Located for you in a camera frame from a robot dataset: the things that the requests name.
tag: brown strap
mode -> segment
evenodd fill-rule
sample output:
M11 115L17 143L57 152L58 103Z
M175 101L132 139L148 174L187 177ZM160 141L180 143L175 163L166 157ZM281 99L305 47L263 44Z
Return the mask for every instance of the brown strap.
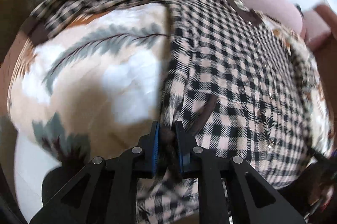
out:
M231 7L235 10L235 12L246 22L249 23L250 26L257 26L262 23L262 19L259 15L256 14L254 10L244 11L239 8L234 0L227 0Z
M218 100L218 96L210 95L208 101L206 102L203 111L201 112L200 116L193 122L192 127L188 130L188 134L195 136L203 127L205 126L206 122L210 118L212 112L214 111L216 101Z

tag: plaid shirt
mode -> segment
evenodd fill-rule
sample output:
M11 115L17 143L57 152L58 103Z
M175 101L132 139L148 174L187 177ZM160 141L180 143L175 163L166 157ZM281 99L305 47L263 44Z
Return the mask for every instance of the plaid shirt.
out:
M301 60L265 23L250 26L226 0L46 0L31 16L45 22L51 38L79 14L150 2L165 4L173 22L161 123L182 120L188 129L215 94L198 144L217 156L242 156L276 188L289 185L309 161ZM176 185L167 173L139 184L138 223L170 223L197 210L197 179Z

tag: metal screw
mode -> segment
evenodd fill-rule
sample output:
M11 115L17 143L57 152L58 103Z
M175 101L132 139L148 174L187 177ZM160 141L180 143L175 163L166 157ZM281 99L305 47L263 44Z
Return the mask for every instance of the metal screw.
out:
M195 146L193 148L193 152L195 152L195 153L202 153L203 152L203 148L200 147L200 146Z
M132 150L131 150L133 153L141 153L143 150L141 147L133 147Z
M243 162L243 158L239 156L233 157L233 162L236 164L241 164Z
M92 159L93 164L101 164L103 162L103 159L101 157L94 157Z

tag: clothing pile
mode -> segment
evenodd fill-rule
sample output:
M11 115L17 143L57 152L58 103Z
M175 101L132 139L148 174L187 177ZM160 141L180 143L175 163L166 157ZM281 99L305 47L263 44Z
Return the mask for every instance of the clothing pile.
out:
M118 156L154 119L187 130L211 95L198 145L243 157L275 188L305 169L307 146L330 156L312 53L241 0L45 0L13 46L8 114L62 162ZM140 181L136 210L138 223L196 213L197 179Z

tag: black and white checkered cloth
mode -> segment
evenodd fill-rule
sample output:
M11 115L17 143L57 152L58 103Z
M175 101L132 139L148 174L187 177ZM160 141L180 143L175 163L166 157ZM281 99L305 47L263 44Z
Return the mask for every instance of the black and white checkered cloth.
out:
M188 129L208 95L216 94L198 144L217 156L242 156L276 188L294 181L309 160L303 78L296 75L296 56L264 23L250 26L226 0L46 0L31 15L53 37L81 13L149 2L165 4L173 20L161 123L179 119ZM171 223L197 210L197 179L176 185L167 173L151 186L139 185L138 223Z

